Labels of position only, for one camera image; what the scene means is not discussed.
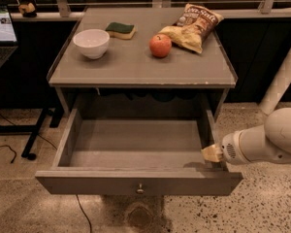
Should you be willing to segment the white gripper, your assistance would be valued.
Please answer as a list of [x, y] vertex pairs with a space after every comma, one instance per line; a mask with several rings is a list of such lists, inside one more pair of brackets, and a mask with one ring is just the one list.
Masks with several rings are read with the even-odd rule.
[[221, 142], [201, 150], [206, 161], [220, 162], [223, 159], [234, 165], [263, 161], [265, 157], [266, 135], [264, 126], [236, 131], [226, 135]]

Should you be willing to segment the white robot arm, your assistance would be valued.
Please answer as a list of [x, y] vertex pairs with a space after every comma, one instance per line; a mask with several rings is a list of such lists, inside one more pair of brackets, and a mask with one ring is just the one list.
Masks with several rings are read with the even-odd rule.
[[204, 159], [233, 165], [291, 164], [291, 108], [275, 108], [290, 84], [291, 48], [259, 105], [267, 116], [264, 124], [226, 135], [219, 145], [202, 149]]

